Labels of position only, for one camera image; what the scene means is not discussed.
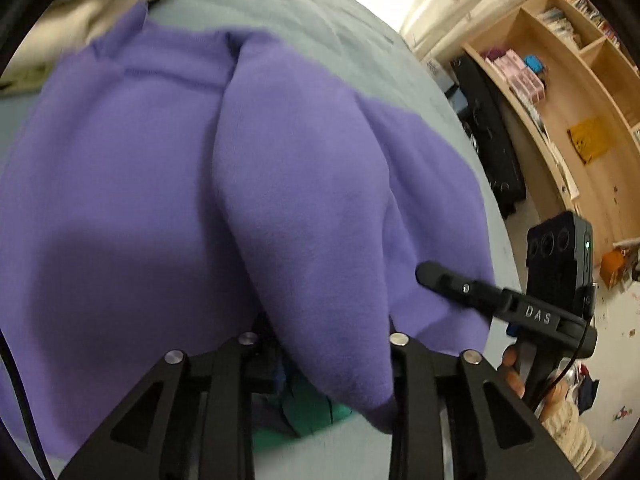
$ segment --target black guitar case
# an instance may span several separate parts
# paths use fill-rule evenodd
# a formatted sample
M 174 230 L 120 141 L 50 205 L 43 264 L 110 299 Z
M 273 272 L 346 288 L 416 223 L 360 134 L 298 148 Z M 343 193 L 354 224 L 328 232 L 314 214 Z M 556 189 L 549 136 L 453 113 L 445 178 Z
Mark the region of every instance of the black guitar case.
M 478 155 L 503 218 L 527 197 L 524 177 L 498 104 L 504 99 L 489 76 L 468 55 L 451 63 L 469 106 L 460 120 L 476 138 Z

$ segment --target black cable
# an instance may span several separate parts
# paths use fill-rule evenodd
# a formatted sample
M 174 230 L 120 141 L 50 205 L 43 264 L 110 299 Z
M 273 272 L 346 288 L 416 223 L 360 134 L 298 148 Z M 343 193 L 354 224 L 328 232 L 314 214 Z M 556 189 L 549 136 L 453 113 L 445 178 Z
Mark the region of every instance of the black cable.
M 569 360 L 569 363 L 567 364 L 567 366 L 564 367 L 564 370 L 562 370 L 562 373 L 558 375 L 558 377 L 556 377 L 555 380 L 548 386 L 548 388 L 543 390 L 543 392 L 538 396 L 538 398 L 536 399 L 536 402 L 533 403 L 534 406 L 540 405 L 540 402 L 542 402 L 543 399 L 545 399 L 545 397 L 548 396 L 548 394 L 551 393 L 551 391 L 556 386 L 558 386 L 558 383 L 564 378 L 565 375 L 567 375 L 567 372 L 574 365 L 575 360 L 578 358 L 578 354 L 580 353 L 580 350 L 582 350 L 582 345 L 584 344 L 584 340 L 587 337 L 587 332 L 589 331 L 589 326 L 591 325 L 591 319 L 592 318 L 590 317 L 589 319 L 586 320 L 586 324 L 584 325 L 584 332 L 582 332 L 582 337 L 580 338 L 580 342 L 578 343 L 578 346 L 576 347 L 574 354 Z
M 27 430 L 29 443 L 33 448 L 33 454 L 40 466 L 40 470 L 42 471 L 45 480 L 56 480 L 56 477 L 53 475 L 53 471 L 49 466 L 49 462 L 47 461 L 44 449 L 42 448 L 40 437 L 38 436 L 38 430 L 36 429 L 36 423 L 33 420 L 33 414 L 31 413 L 31 407 L 29 406 L 29 400 L 27 399 L 27 393 L 24 390 L 24 385 L 22 384 L 22 378 L 20 377 L 14 356 L 11 353 L 11 349 L 6 342 L 6 339 L 4 338 L 2 330 L 0 330 L 0 358 L 4 362 L 12 387 L 14 388 L 15 397 L 18 400 L 18 406 L 20 407 L 20 413 L 22 414 L 22 421 L 24 422 L 24 427 Z

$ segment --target bed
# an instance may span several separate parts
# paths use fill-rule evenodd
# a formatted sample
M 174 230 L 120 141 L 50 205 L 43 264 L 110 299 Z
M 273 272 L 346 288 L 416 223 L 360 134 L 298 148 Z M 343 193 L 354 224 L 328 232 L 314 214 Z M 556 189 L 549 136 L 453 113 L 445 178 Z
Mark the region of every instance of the bed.
M 151 11 L 161 25 L 205 30 L 260 27 L 281 37 L 356 90 L 419 114 L 472 168 L 480 183 L 498 286 L 519 290 L 511 245 L 480 161 L 455 113 L 402 38 L 354 0 L 161 0 Z M 36 94 L 0 100 L 0 160 Z M 485 355 L 494 366 L 509 339 L 494 320 Z M 26 454 L 28 445 L 22 446 Z M 259 479 L 386 478 L 390 437 L 361 417 L 255 457 Z M 52 459 L 54 472 L 63 463 Z

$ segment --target human hand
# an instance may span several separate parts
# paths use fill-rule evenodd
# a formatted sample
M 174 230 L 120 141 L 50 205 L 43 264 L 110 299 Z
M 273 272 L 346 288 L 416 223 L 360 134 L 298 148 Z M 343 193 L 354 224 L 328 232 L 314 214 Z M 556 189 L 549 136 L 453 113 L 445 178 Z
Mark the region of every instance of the human hand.
M 515 394 L 522 398 L 525 389 L 524 382 L 522 382 L 519 373 L 513 368 L 517 359 L 518 351 L 515 345 L 509 346 L 502 355 L 502 365 L 498 368 L 498 372 L 500 372 Z M 545 405 L 540 413 L 540 422 L 547 420 L 559 409 L 568 391 L 569 384 L 566 381 L 560 381 L 546 394 Z

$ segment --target purple fabric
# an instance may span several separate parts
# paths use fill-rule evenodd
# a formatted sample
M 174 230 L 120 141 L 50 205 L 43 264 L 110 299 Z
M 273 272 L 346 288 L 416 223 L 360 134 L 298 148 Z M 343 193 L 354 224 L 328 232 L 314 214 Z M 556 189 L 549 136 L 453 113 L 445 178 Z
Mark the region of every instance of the purple fabric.
M 484 347 L 486 321 L 414 277 L 435 259 L 493 281 L 472 171 L 264 32 L 145 19 L 60 64 L 2 177 L 0 326 L 47 451 L 70 457 L 166 351 L 215 349 L 260 306 L 316 387 L 388 427 L 390 312 L 430 348 Z

